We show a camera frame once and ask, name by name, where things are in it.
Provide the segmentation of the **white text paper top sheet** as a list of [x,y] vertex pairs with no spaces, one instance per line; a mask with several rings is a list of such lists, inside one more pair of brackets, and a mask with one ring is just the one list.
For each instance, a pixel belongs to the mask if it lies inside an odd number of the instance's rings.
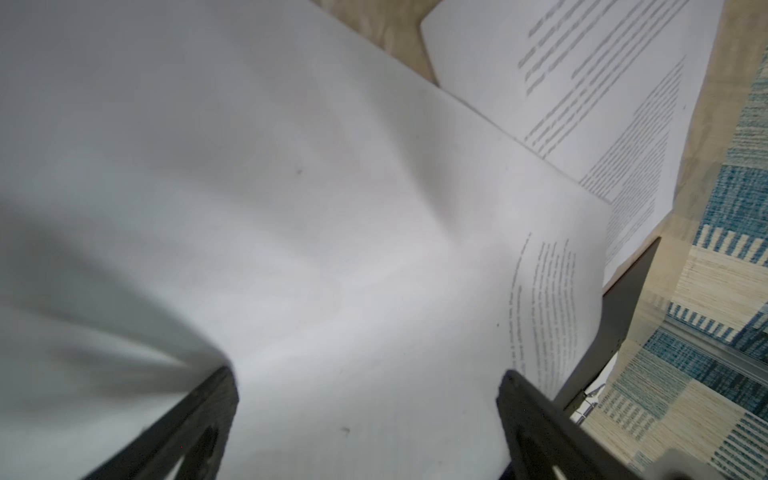
[[442,1],[441,88],[611,208],[612,277],[672,210],[719,1]]

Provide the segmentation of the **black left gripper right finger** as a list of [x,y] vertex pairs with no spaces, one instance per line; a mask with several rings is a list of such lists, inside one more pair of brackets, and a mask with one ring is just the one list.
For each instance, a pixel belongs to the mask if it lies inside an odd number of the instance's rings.
[[636,479],[524,376],[507,371],[496,399],[510,464],[503,479]]

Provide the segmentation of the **white paper bottom sheet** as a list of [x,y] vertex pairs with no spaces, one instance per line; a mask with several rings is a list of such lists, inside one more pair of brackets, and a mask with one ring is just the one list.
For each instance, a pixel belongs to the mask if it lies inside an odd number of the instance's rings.
[[608,213],[307,1],[5,1],[1,475],[87,475],[227,365],[223,479],[496,479]]

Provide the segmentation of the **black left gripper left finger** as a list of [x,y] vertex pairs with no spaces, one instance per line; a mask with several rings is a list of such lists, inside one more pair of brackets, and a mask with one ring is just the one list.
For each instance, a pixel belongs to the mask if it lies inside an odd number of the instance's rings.
[[221,367],[88,479],[214,479],[224,456],[239,396],[233,372]]

